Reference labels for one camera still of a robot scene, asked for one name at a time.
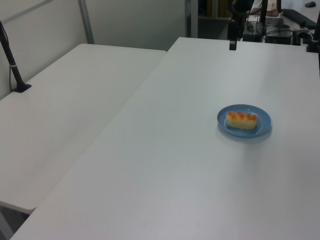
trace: plate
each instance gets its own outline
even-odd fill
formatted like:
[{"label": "plate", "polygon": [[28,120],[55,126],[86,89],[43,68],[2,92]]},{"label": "plate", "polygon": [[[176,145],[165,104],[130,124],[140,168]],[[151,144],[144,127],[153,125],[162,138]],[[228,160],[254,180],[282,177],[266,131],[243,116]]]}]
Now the plate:
[{"label": "plate", "polygon": [[[254,114],[257,116],[256,126],[254,129],[239,129],[226,125],[226,115],[229,111],[242,112],[246,114]],[[218,125],[222,130],[228,134],[241,137],[241,138],[255,138],[266,134],[271,129],[271,118],[269,114],[259,107],[246,105],[246,104],[236,104],[226,106],[221,109],[217,115]]]}]

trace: black stand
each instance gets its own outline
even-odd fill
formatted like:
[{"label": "black stand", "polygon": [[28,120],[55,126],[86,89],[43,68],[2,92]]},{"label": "black stand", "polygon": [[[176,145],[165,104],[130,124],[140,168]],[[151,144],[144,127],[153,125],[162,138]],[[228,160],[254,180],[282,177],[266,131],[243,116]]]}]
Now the black stand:
[{"label": "black stand", "polygon": [[308,46],[306,46],[306,51],[309,53],[319,53],[319,33],[320,33],[320,12],[318,15],[318,20],[316,21],[316,26],[312,40],[309,41]]},{"label": "black stand", "polygon": [[5,34],[4,26],[2,25],[1,21],[0,21],[0,42],[2,44],[4,53],[6,55],[6,58],[8,59],[10,68],[16,80],[16,88],[13,91],[17,93],[23,93],[25,90],[29,89],[31,85],[26,84],[22,81],[18,67],[16,65],[16,61],[9,47],[9,42]]}]

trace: pastry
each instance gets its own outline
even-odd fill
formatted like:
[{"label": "pastry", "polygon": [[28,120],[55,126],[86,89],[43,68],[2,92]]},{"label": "pastry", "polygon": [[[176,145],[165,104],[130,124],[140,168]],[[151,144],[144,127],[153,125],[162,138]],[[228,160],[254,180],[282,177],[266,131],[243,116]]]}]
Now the pastry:
[{"label": "pastry", "polygon": [[257,124],[257,115],[240,111],[228,111],[225,116],[225,124],[232,128],[254,129]]}]

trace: wall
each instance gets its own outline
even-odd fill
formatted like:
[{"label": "wall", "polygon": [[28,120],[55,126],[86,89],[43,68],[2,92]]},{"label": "wall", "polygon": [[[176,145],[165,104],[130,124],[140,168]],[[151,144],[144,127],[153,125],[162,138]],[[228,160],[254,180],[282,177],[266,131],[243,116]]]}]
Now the wall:
[{"label": "wall", "polygon": [[[87,43],[78,0],[50,1],[3,26],[24,82],[77,45]],[[0,99],[9,93],[9,64],[0,47]]]},{"label": "wall", "polygon": [[186,36],[185,0],[86,0],[95,44],[169,50]]}]

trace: table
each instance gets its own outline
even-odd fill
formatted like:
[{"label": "table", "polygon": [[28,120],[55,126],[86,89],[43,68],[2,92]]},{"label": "table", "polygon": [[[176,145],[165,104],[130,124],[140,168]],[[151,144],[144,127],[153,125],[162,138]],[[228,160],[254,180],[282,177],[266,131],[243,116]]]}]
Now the table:
[{"label": "table", "polygon": [[[221,131],[232,104],[272,131]],[[319,119],[317,54],[179,38],[12,240],[317,239]]]},{"label": "table", "polygon": [[0,205],[30,214],[165,55],[81,44],[0,101]]}]

